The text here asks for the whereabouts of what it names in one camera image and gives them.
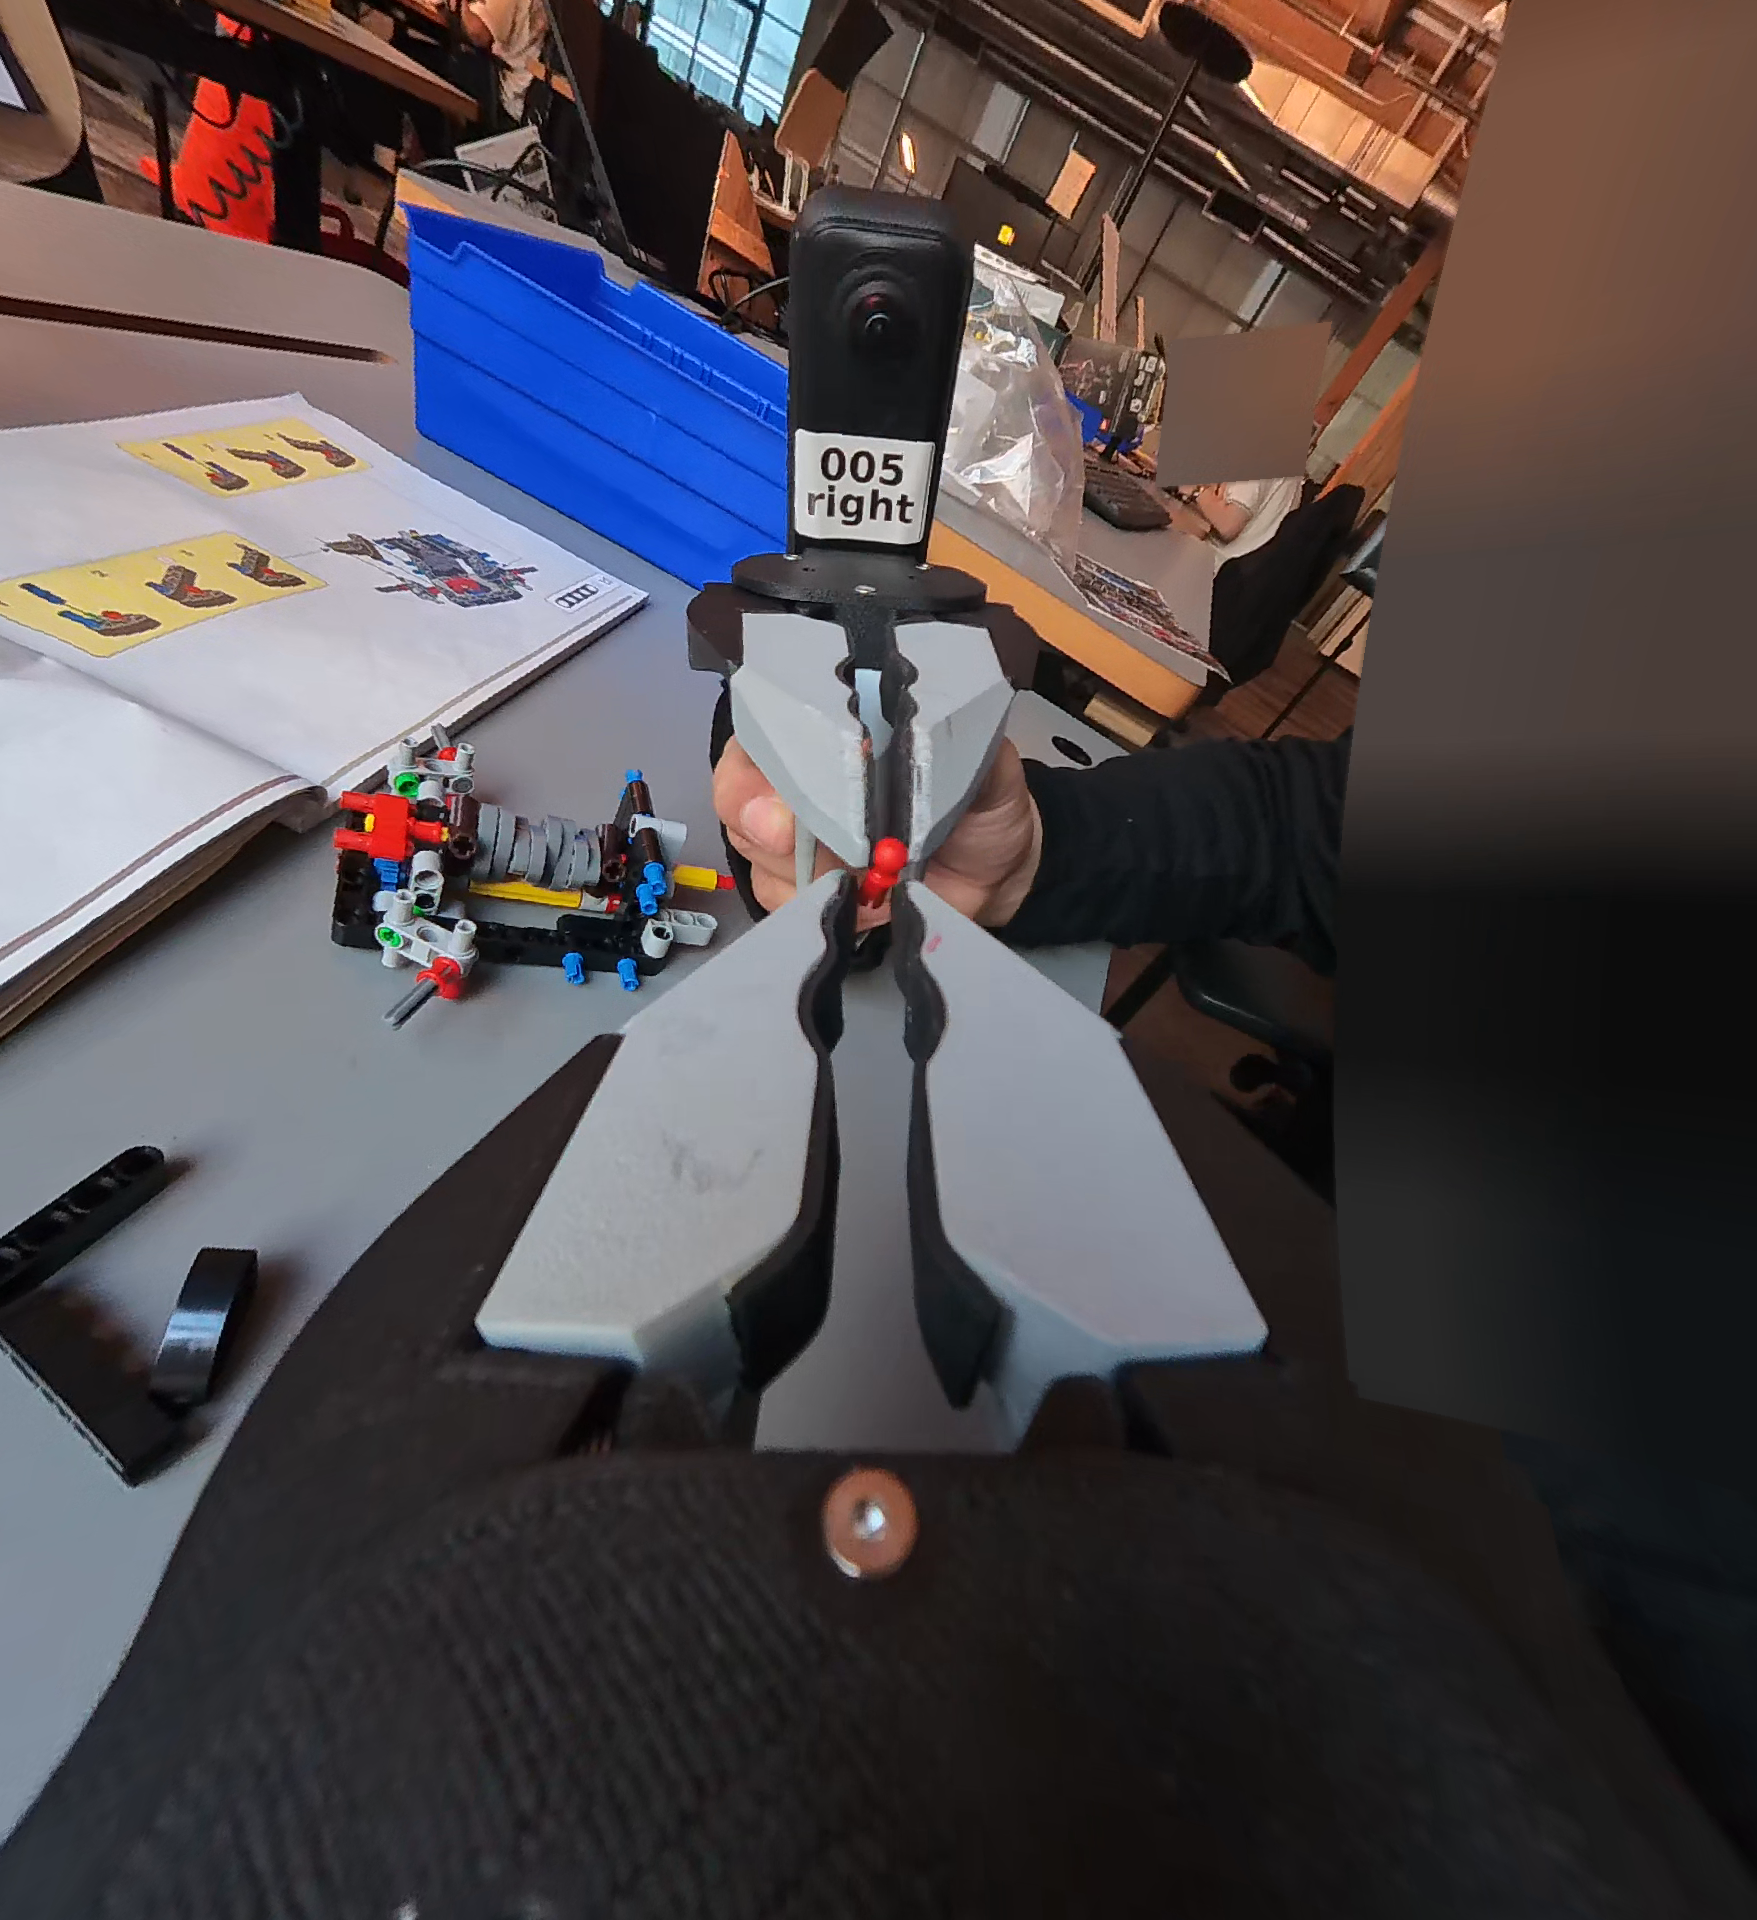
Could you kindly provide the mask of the blue storage bin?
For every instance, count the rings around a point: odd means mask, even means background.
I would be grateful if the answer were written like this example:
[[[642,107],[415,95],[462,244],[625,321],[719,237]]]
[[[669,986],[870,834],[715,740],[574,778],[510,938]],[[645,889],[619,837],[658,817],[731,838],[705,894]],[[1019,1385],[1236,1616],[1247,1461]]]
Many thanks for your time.
[[[410,210],[421,434],[701,588],[788,544],[788,370],[564,237]]]

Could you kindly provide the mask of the black curved lego panel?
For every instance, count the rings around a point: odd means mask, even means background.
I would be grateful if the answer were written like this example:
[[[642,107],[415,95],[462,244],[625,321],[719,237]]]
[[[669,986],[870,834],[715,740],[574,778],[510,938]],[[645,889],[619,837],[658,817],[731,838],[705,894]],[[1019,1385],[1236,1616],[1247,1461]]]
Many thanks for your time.
[[[122,1485],[143,1485],[195,1438],[259,1276],[256,1251],[202,1248],[148,1359],[69,1293],[2,1309],[0,1351]]]

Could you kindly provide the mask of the long black lego beam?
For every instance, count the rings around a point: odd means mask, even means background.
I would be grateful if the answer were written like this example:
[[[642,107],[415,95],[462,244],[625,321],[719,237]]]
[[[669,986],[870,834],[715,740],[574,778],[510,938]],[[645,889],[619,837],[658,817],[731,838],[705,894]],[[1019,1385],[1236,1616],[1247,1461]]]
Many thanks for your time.
[[[142,1210],[166,1178],[162,1147],[130,1147],[0,1235],[0,1312]]]

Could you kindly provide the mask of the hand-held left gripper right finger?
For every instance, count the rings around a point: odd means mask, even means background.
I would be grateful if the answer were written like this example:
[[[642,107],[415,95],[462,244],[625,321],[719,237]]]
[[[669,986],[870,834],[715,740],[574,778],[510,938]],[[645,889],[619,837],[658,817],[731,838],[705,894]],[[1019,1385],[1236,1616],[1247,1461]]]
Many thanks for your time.
[[[894,895],[912,1298],[951,1406],[1251,1358],[1268,1321],[1115,1029],[924,882]]]

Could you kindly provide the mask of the black pole lamp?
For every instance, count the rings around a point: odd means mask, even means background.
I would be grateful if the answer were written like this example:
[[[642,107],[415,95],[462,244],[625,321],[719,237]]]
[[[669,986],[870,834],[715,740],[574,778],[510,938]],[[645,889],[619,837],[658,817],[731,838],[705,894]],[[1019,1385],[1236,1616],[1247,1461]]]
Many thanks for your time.
[[[1264,210],[1226,142],[1226,90],[1248,80],[1251,58],[1204,4],[1158,4],[1153,36],[1170,89],[1106,206],[1100,293],[1115,312],[1170,293],[1239,326]]]

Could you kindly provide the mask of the partly built lego assembly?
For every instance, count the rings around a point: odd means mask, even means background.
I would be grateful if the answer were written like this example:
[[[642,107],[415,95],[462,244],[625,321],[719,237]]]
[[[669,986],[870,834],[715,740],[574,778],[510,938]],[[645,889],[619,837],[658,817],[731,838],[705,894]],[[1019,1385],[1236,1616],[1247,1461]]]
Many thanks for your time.
[[[608,975],[636,992],[718,919],[688,895],[736,891],[727,870],[684,861],[684,822],[625,771],[612,816],[531,817],[483,800],[475,745],[436,727],[407,738],[370,790],[337,800],[331,941],[405,979],[385,1025],[457,1002],[487,968]]]

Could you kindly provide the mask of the black keyboard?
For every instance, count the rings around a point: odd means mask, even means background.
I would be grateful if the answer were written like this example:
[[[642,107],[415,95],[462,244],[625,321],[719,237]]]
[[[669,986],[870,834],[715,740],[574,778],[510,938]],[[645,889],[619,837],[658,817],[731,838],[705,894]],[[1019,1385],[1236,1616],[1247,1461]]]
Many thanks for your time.
[[[1119,532],[1173,525],[1166,498],[1144,476],[1097,455],[1081,461],[1081,510]]]

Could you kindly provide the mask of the person's right forearm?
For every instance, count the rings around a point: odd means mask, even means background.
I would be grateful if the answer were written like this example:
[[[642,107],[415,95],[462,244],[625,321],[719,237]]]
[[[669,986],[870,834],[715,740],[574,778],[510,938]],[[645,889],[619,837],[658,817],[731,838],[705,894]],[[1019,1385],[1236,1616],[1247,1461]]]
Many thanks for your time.
[[[1087,771],[1027,764],[1034,882],[1004,927],[1021,947],[1239,941],[1338,971],[1341,838],[1352,735],[1199,740]]]

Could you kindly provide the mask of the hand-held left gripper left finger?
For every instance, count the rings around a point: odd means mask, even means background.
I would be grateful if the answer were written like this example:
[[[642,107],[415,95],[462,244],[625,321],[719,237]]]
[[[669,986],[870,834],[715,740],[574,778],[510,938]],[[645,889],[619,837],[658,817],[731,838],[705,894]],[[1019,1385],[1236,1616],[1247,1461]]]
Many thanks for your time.
[[[478,1309],[487,1346],[755,1393],[819,1334],[838,1233],[843,877],[609,1036]]]

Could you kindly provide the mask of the person's right hand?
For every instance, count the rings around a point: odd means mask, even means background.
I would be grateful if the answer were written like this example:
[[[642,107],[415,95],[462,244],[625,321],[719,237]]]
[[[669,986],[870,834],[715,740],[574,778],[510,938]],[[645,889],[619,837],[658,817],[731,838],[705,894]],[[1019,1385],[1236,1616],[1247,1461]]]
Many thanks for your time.
[[[784,906],[800,889],[795,816],[737,740],[727,740],[715,764],[715,811],[727,848],[746,870],[741,894],[752,894],[765,911]],[[1027,899],[1037,861],[1041,813],[1027,768],[1014,745],[1002,740],[971,811],[942,841],[924,882],[965,917],[1002,927]]]

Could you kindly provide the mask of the clear plastic bag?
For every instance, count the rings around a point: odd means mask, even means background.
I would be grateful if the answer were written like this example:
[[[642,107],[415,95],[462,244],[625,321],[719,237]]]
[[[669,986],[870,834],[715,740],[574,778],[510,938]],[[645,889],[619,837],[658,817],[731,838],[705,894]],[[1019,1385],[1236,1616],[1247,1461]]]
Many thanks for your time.
[[[997,252],[972,250],[942,488],[1030,538],[1071,546],[1081,515],[1081,420],[1030,304],[1049,291]]]

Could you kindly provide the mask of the orange traffic cone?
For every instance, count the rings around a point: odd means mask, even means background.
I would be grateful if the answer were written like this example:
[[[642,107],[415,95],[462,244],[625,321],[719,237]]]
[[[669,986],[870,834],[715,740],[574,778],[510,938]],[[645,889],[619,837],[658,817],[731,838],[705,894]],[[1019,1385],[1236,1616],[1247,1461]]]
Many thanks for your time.
[[[173,202],[195,226],[273,241],[273,107],[221,84],[192,84],[190,115],[169,161]]]

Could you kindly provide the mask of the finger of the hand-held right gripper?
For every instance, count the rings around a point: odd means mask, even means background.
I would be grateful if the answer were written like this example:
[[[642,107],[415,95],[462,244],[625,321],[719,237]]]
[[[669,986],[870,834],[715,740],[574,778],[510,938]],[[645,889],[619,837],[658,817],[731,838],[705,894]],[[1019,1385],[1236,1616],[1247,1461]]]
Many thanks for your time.
[[[916,616],[894,628],[886,700],[886,837],[920,873],[997,761],[1012,684],[985,626]]]
[[[800,829],[852,873],[890,831],[892,725],[881,669],[861,667],[866,632],[845,607],[744,613],[733,730]]]

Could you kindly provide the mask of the printed paper sheets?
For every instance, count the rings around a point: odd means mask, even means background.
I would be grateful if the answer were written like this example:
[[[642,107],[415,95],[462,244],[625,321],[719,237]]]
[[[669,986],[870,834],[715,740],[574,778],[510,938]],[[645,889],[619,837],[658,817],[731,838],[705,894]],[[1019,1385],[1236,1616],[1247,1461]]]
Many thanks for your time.
[[[1210,650],[1206,635],[1186,628],[1158,587],[1115,574],[1087,554],[1076,554],[1068,574],[1094,613],[1196,658],[1210,674],[1231,680],[1226,662]]]

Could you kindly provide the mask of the lego instruction booklet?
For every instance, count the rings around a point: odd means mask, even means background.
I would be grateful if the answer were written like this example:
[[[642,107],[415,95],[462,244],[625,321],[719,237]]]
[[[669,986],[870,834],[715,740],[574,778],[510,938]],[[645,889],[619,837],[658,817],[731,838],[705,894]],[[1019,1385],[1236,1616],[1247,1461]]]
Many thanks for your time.
[[[646,600],[302,392],[0,426],[0,1039]]]

